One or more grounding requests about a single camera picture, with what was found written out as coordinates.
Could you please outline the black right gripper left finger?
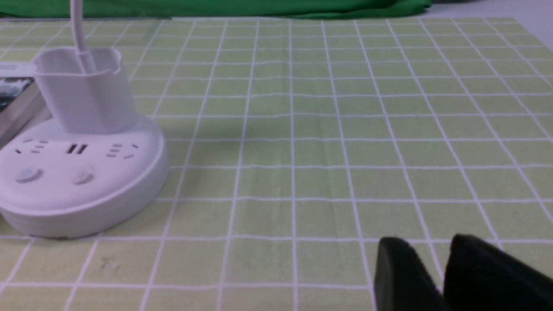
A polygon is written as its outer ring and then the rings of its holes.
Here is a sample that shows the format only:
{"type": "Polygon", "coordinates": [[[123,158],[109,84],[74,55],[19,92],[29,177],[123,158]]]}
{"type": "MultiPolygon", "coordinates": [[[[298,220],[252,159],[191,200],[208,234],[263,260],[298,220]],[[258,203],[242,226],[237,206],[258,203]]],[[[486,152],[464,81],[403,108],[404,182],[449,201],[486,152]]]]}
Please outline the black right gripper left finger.
{"type": "Polygon", "coordinates": [[[378,311],[450,310],[417,252],[392,237],[378,243],[375,302],[378,311]]]}

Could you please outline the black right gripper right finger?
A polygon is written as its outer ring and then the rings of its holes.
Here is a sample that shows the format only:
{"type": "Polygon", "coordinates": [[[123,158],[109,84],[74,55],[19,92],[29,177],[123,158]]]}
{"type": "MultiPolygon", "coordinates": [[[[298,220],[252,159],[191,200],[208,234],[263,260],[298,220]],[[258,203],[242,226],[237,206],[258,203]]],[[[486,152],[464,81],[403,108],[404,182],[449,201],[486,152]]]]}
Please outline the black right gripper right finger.
{"type": "Polygon", "coordinates": [[[550,311],[550,277],[474,236],[451,241],[444,299],[453,311],[550,311]]]}

